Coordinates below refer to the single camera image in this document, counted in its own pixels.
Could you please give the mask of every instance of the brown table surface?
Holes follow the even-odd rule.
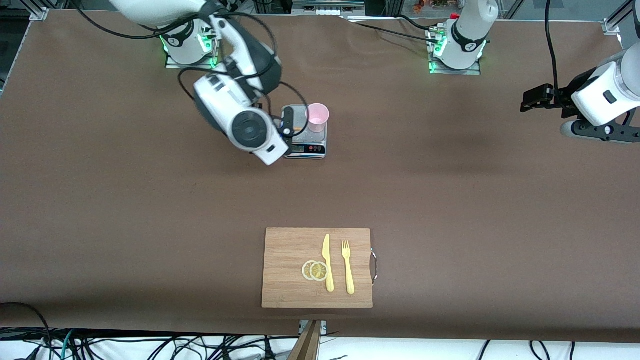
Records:
[[[291,334],[322,318],[344,336],[640,341],[640,148],[519,112],[552,80],[541,22],[496,23],[483,74],[443,76],[413,40],[265,21],[283,80],[331,110],[323,161],[266,167],[235,149],[157,40],[67,11],[31,26],[0,101],[0,300],[53,327]],[[560,84],[620,50],[598,23],[551,30]],[[262,309],[267,227],[371,228],[373,309]]]

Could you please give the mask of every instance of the yellow plastic knife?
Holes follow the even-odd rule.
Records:
[[[326,263],[326,290],[330,293],[333,292],[333,274],[331,273],[331,254],[329,252],[329,234],[324,237],[324,244],[322,245],[322,257]]]

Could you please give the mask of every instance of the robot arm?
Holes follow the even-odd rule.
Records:
[[[640,0],[634,2],[634,20],[640,38]],[[577,116],[566,122],[562,134],[623,143],[640,142],[640,127],[630,125],[640,107],[640,42],[578,75],[562,89],[550,84],[524,93],[521,112],[535,108],[560,108],[562,118]],[[622,124],[616,119],[627,114]]]
[[[202,8],[200,18],[221,34],[234,52],[214,69],[215,73],[194,84],[194,100],[213,128],[224,133],[238,149],[271,165],[289,146],[273,119],[252,104],[280,84],[280,59],[236,21],[226,19],[224,11],[211,1]]]
[[[273,119],[252,107],[280,84],[280,59],[267,45],[229,19],[222,5],[215,0],[110,1],[124,17],[147,26],[167,26],[198,14],[199,19],[163,35],[163,40],[170,56],[187,64],[202,58],[202,52],[189,45],[197,35],[215,33],[233,46],[234,52],[223,63],[194,84],[194,101],[202,116],[237,148],[255,154],[267,165],[289,150]]]
[[[498,19],[495,0],[469,0],[458,19],[444,23],[447,36],[434,55],[456,70],[468,69],[480,58],[486,36]]]

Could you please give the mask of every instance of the fork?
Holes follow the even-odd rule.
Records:
[[[353,295],[356,292],[355,286],[353,286],[353,275],[351,275],[351,263],[349,259],[351,258],[351,249],[349,248],[349,242],[342,242],[342,257],[344,258],[344,266],[347,269],[347,293],[349,295]]]

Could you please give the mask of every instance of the plastic cup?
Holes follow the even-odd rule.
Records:
[[[329,120],[329,109],[322,104],[309,105],[309,124],[307,127],[314,133],[322,133]]]

